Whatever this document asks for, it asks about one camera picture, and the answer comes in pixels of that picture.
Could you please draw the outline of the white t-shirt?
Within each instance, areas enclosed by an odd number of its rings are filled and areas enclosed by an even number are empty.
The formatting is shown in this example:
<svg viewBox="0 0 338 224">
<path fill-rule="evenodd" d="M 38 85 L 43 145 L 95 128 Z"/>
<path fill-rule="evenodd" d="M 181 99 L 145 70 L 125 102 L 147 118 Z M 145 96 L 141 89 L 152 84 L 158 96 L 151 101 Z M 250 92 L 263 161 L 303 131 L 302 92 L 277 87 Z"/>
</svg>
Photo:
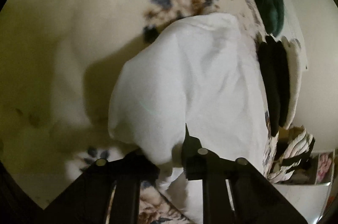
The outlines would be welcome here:
<svg viewBox="0 0 338 224">
<path fill-rule="evenodd" d="M 224 159 L 264 170 L 266 95 L 254 41 L 228 13 L 174 22 L 127 61 L 108 114 L 111 138 L 142 149 L 160 168 L 159 191 L 201 223 L 202 184 L 184 177 L 186 134 Z"/>
</svg>

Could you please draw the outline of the black striped jacket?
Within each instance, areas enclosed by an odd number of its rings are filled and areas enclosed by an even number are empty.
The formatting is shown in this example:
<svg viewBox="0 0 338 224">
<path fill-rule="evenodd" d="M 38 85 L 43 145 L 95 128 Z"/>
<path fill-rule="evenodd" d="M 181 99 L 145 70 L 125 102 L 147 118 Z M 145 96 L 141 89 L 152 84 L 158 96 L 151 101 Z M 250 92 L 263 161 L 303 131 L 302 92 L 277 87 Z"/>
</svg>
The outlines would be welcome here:
<svg viewBox="0 0 338 224">
<path fill-rule="evenodd" d="M 278 143 L 273 168 L 292 166 L 298 164 L 302 159 L 308 158 L 315 141 L 313 136 L 308 135 L 302 139 L 294 139 L 289 144 Z"/>
</svg>

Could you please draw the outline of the white puffer jacket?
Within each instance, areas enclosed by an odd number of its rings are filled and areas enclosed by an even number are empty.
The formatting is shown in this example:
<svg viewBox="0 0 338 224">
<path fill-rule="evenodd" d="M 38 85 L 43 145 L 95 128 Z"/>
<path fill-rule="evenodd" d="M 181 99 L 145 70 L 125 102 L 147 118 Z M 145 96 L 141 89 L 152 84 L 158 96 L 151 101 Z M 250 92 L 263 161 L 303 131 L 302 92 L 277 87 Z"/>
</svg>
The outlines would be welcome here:
<svg viewBox="0 0 338 224">
<path fill-rule="evenodd" d="M 314 136 L 304 126 L 280 129 L 275 160 L 267 179 L 271 184 L 286 182 L 301 168 L 313 151 Z"/>
</svg>

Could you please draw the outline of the white wardrobe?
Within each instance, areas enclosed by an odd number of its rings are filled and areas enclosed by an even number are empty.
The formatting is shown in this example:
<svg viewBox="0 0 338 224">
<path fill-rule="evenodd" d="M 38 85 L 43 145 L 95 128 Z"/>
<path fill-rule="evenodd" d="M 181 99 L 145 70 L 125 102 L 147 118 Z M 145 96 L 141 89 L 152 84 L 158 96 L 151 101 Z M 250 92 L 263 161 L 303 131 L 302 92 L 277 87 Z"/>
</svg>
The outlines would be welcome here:
<svg viewBox="0 0 338 224">
<path fill-rule="evenodd" d="M 321 183 L 316 183 L 320 154 L 330 153 L 331 168 Z M 297 170 L 286 182 L 276 183 L 278 191 L 298 210 L 307 223 L 318 223 L 337 195 L 337 150 L 317 151 L 309 158 L 311 167 Z"/>
</svg>

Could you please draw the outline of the folded black garment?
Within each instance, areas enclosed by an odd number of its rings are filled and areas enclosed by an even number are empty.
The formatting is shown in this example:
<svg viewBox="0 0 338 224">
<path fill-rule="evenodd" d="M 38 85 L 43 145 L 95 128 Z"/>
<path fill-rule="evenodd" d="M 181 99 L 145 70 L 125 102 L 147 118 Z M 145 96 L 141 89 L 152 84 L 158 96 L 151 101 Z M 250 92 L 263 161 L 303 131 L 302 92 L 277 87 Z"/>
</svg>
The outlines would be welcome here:
<svg viewBox="0 0 338 224">
<path fill-rule="evenodd" d="M 275 137 L 286 123 L 290 101 L 290 79 L 286 51 L 281 41 L 266 36 L 258 47 L 258 62 L 266 91 L 271 126 Z"/>
</svg>

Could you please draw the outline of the pink floral bedding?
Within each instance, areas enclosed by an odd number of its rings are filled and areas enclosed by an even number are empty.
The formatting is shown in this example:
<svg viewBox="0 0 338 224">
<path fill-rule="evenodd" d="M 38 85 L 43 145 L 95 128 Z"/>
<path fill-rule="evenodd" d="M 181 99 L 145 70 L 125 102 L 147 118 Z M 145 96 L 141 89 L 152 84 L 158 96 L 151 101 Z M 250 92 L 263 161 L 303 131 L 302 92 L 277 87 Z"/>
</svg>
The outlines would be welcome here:
<svg viewBox="0 0 338 224">
<path fill-rule="evenodd" d="M 321 183 L 331 168 L 332 158 L 330 153 L 320 154 L 316 173 L 316 183 Z"/>
</svg>

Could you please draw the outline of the folded white garment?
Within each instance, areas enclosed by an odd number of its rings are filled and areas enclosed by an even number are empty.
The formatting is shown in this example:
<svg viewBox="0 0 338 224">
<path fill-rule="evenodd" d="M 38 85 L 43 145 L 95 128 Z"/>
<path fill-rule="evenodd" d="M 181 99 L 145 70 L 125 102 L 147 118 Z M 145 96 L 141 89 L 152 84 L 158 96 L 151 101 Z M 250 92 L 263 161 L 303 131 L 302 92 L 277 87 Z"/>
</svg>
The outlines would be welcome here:
<svg viewBox="0 0 338 224">
<path fill-rule="evenodd" d="M 288 40 L 286 36 L 281 38 L 283 48 L 286 51 L 286 59 L 289 70 L 289 105 L 286 122 L 283 128 L 288 129 L 296 115 L 298 98 L 301 89 L 301 80 L 303 75 L 303 67 L 301 61 L 301 47 L 298 39 Z"/>
</svg>

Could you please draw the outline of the floral bed blanket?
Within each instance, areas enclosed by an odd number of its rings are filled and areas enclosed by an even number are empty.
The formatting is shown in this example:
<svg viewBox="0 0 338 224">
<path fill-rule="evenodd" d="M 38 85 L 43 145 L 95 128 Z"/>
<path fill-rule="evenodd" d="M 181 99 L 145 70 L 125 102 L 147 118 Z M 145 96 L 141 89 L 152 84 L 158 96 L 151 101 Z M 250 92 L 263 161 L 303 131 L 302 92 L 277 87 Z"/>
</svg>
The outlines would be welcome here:
<svg viewBox="0 0 338 224">
<path fill-rule="evenodd" d="M 95 159 L 138 146 L 110 137 L 124 64 L 171 24 L 228 13 L 262 41 L 254 0 L 7 0 L 1 11 L 1 161 L 38 202 Z"/>
</svg>

